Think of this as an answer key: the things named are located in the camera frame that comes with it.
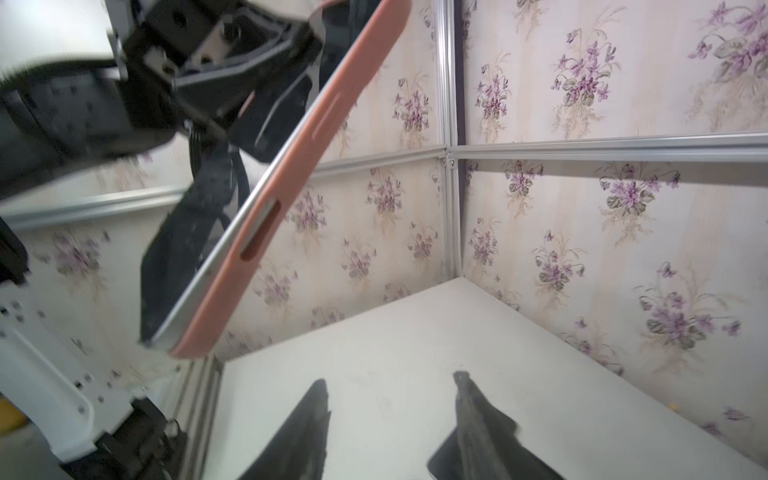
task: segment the purple flower pattern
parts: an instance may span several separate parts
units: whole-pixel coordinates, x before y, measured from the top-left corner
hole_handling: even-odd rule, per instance
[[[509,162],[505,166],[504,176],[509,180],[509,202],[507,207],[515,211],[515,217],[525,215],[531,208],[531,187],[537,176],[544,175],[544,165],[530,165],[528,161],[517,160]]]
[[[408,287],[404,283],[399,283],[397,285],[393,283],[387,283],[384,286],[384,290],[386,291],[384,297],[382,298],[384,303],[391,303],[395,300],[405,298],[411,294],[411,290],[408,290]]]
[[[764,466],[768,465],[765,442],[756,437],[758,423],[745,412],[726,406],[721,417],[701,424],[702,430]]]
[[[587,323],[583,316],[578,317],[574,322],[574,325],[577,330],[573,333],[560,333],[558,335],[560,339],[593,359],[604,368],[612,371],[618,376],[622,376],[624,374],[624,367],[617,360],[620,349],[605,343],[603,341],[605,335],[600,334],[597,328],[592,328],[592,325]],[[591,336],[591,341],[584,338],[585,334]]]
[[[424,7],[419,10],[422,16],[422,23],[429,31],[429,38],[432,40],[430,46],[435,47],[435,13],[432,11],[432,7]]]
[[[621,69],[615,60],[616,47],[608,41],[604,25],[618,22],[625,9],[606,8],[586,35],[577,28],[566,36],[571,53],[558,60],[551,86],[552,90],[565,92],[562,104],[555,110],[552,131],[562,126],[566,139],[583,137],[589,133],[591,121],[602,119],[594,112],[595,96],[598,102],[608,100],[608,79]]]
[[[670,290],[672,279],[679,280],[684,290]],[[714,336],[716,322],[730,321],[723,326],[729,334],[734,323],[740,327],[738,319],[725,314],[738,299],[702,292],[705,283],[693,270],[688,275],[678,274],[669,262],[664,262],[656,272],[654,283],[635,287],[643,293],[638,298],[641,309],[650,314],[645,321],[644,335],[652,346],[664,347],[669,354],[662,369],[687,368],[684,354],[693,351],[698,342]]]
[[[375,218],[388,220],[382,223],[383,228],[387,223],[398,220],[396,212],[402,209],[402,195],[406,191],[391,170],[372,168],[370,173],[374,180],[368,182],[366,203],[376,205]]]
[[[413,259],[417,264],[427,267],[432,255],[432,244],[437,240],[437,230],[419,221],[411,222],[410,232],[408,250],[413,252]]]
[[[493,256],[498,253],[498,241],[494,227],[501,224],[498,220],[490,219],[487,223],[482,218],[477,219],[477,225],[472,229],[469,246],[475,250],[475,265],[481,272],[487,266],[493,266]]]
[[[290,300],[290,289],[299,279],[295,270],[287,267],[276,267],[269,260],[263,261],[256,272],[256,279],[260,286],[253,292],[271,307],[285,308]]]
[[[422,82],[428,78],[419,72],[409,81],[400,78],[397,81],[399,88],[393,104],[395,111],[392,118],[402,122],[400,132],[400,147],[406,150],[420,148],[426,141],[424,131],[429,129],[429,97],[424,93]]]
[[[324,309],[320,306],[316,306],[312,309],[312,322],[310,324],[310,329],[319,329],[332,323],[340,322],[345,318],[346,315],[340,312],[337,308]]]
[[[584,276],[584,264],[575,261],[585,253],[581,248],[568,248],[565,237],[554,236],[550,230],[545,234],[545,244],[533,250],[536,266],[541,268],[536,279],[536,294],[549,295],[549,306],[563,305],[563,299],[568,297],[565,284],[571,282],[573,275]]]
[[[227,339],[227,345],[233,356],[241,356],[247,353],[256,352],[273,343],[271,336],[267,336],[264,341],[254,342],[253,339],[251,339],[250,334],[245,332],[235,333],[232,330],[227,330],[227,334],[224,338]]]
[[[707,112],[711,131],[762,126],[768,94],[758,85],[768,80],[766,18],[768,11],[763,2],[757,2],[754,8],[721,2],[710,12],[706,34],[688,58],[707,61],[715,57],[719,64],[713,68],[711,81],[700,84],[696,90],[694,105],[688,112],[691,119],[705,108],[705,97],[715,94],[720,99]],[[726,124],[734,118],[740,120]]]
[[[307,187],[293,204],[286,220],[296,225],[297,233],[315,233],[321,227],[327,226],[326,208],[328,206],[323,202],[323,195],[318,194],[314,188]]]
[[[86,283],[91,288],[94,300],[106,288],[106,279],[101,275],[101,246],[110,243],[111,238],[106,230],[101,236],[78,235],[70,227],[55,231],[51,235],[51,251],[34,253],[34,257],[45,263],[53,261],[56,271],[74,288]]]
[[[637,242],[638,235],[650,233],[643,225],[649,220],[646,209],[650,202],[656,200],[663,181],[669,188],[677,188],[680,182],[680,172],[647,172],[645,164],[624,164],[619,167],[616,163],[608,164],[598,170],[600,188],[608,190],[610,195],[605,199],[607,209],[601,207],[604,217],[603,230],[616,227],[619,237],[615,245]]]
[[[371,262],[377,255],[376,249],[369,243],[361,243],[354,238],[350,242],[345,238],[342,242],[342,250],[344,263],[341,267],[355,284],[367,288]]]
[[[497,300],[501,300],[507,306],[510,306],[519,312],[520,304],[517,303],[519,293],[507,288],[507,280],[502,279],[498,274],[493,280],[495,283],[492,286],[487,286],[484,290],[493,295]]]
[[[498,132],[504,130],[501,119],[507,116],[507,99],[511,92],[501,64],[508,56],[499,54],[492,66],[485,64],[480,68],[483,79],[478,84],[475,106],[482,109],[480,133],[487,144],[496,142]]]

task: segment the floral wallpaper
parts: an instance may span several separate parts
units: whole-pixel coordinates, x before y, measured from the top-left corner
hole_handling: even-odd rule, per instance
[[[215,354],[232,359],[447,280],[437,165],[415,161],[311,181]]]
[[[467,172],[467,278],[768,467],[768,164]]]
[[[768,125],[764,0],[463,5],[469,144]]]

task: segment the aluminum frame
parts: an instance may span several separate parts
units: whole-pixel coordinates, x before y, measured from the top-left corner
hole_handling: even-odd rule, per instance
[[[759,163],[768,161],[768,132],[462,145],[449,158]]]
[[[437,105],[440,141],[448,151],[458,143],[456,114],[454,0],[435,0],[435,50],[437,67]],[[441,178],[447,280],[461,276],[461,218],[458,204],[458,168],[456,161],[446,158]]]

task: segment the metal rail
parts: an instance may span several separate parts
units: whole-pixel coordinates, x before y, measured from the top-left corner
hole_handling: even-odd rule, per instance
[[[768,133],[634,137],[450,147],[466,160],[766,162]]]

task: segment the white panel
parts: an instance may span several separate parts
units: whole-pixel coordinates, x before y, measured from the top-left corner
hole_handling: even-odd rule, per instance
[[[465,279],[228,363],[204,477],[238,478],[324,378],[323,478],[428,478],[455,427],[458,369],[569,480],[768,477]]]

